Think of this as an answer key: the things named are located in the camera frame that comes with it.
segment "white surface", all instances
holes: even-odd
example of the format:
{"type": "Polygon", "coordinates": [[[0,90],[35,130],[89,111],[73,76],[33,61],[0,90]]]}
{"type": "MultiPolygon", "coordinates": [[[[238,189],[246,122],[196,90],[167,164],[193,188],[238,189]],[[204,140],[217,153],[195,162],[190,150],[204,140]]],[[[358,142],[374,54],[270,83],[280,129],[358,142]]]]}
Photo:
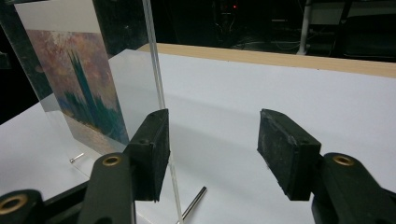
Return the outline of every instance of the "white surface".
{"type": "Polygon", "coordinates": [[[66,157],[40,104],[0,126],[0,195],[38,189],[46,200],[88,180],[66,157]]]}
{"type": "MultiPolygon", "coordinates": [[[[256,150],[262,108],[287,114],[322,143],[321,154],[349,154],[396,191],[396,79],[163,54],[160,60],[182,210],[207,186],[187,223],[314,223],[311,203],[289,202],[256,150]]],[[[45,118],[36,105],[0,127],[0,194],[28,187],[48,198],[86,179],[64,161],[45,118]]],[[[160,202],[136,207],[138,223],[176,222],[169,173],[160,202]]]]}
{"type": "Polygon", "coordinates": [[[146,116],[160,109],[149,52],[125,50],[109,60],[128,135],[146,116]]]}
{"type": "MultiPolygon", "coordinates": [[[[74,159],[81,153],[85,154],[83,158],[76,160],[73,165],[78,168],[84,175],[89,176],[92,171],[93,163],[97,158],[100,157],[100,155],[93,149],[85,146],[84,144],[73,138],[73,134],[71,133],[71,128],[69,126],[70,118],[68,118],[61,112],[61,109],[59,108],[58,102],[56,101],[54,94],[51,94],[50,96],[41,100],[40,104],[46,112],[46,116],[48,118],[43,121],[46,121],[53,130],[53,133],[57,135],[57,144],[62,145],[62,149],[64,151],[64,154],[67,156],[67,159],[74,159]]],[[[102,141],[102,145],[106,147],[106,141],[102,141]]],[[[45,154],[46,152],[37,151],[37,153],[45,154]]]]}
{"type": "Polygon", "coordinates": [[[101,33],[92,0],[52,0],[15,8],[26,30],[101,33]]]}

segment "screw hole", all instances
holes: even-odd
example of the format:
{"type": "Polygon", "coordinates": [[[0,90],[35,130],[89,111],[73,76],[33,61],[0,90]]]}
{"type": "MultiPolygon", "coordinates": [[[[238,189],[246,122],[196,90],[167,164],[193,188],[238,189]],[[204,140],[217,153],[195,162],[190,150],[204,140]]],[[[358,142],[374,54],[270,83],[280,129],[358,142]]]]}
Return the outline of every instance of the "screw hole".
{"type": "Polygon", "coordinates": [[[0,202],[0,215],[14,212],[24,206],[27,202],[25,194],[18,194],[0,202]]]}
{"type": "Polygon", "coordinates": [[[103,165],[105,166],[113,166],[120,163],[121,158],[118,156],[107,157],[103,160],[103,165]]]}
{"type": "Polygon", "coordinates": [[[345,165],[345,166],[351,166],[355,163],[352,159],[345,157],[345,156],[338,155],[338,156],[334,156],[332,159],[335,162],[337,162],[338,164],[345,165]]]}

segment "abstract painting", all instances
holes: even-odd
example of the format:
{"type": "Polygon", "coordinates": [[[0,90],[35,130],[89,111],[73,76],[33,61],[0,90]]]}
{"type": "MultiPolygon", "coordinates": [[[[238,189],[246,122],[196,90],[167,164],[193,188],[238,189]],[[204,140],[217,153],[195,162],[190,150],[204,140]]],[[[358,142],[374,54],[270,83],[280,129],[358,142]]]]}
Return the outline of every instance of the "abstract painting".
{"type": "Polygon", "coordinates": [[[100,34],[26,30],[64,114],[118,142],[128,134],[100,34]]]}

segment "clear acrylic sheet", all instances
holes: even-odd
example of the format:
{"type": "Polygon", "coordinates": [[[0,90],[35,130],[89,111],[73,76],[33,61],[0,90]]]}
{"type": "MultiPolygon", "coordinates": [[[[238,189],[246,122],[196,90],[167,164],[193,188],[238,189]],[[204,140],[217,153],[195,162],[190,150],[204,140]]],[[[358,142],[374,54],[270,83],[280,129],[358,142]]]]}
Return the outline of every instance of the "clear acrylic sheet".
{"type": "MultiPolygon", "coordinates": [[[[97,158],[123,151],[145,117],[165,108],[150,2],[8,3],[16,10],[2,9],[7,37],[67,159],[90,175],[97,158]]],[[[170,173],[181,217],[172,154],[170,173]]]]}

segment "white tabletop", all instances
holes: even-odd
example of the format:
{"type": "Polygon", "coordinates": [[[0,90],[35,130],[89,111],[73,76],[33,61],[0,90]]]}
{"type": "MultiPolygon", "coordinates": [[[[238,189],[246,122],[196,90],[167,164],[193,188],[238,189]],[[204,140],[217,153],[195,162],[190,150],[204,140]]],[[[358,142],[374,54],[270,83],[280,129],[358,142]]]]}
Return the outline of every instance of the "white tabletop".
{"type": "MultiPolygon", "coordinates": [[[[257,152],[262,108],[295,120],[321,154],[355,157],[396,191],[395,78],[165,54],[160,64],[182,210],[207,187],[188,223],[314,223],[311,202],[289,202],[257,152]]],[[[88,179],[46,120],[35,105],[0,126],[0,194],[30,188],[47,199],[88,179]]],[[[173,197],[167,173],[160,202],[137,203],[138,223],[175,223],[173,197]]]]}

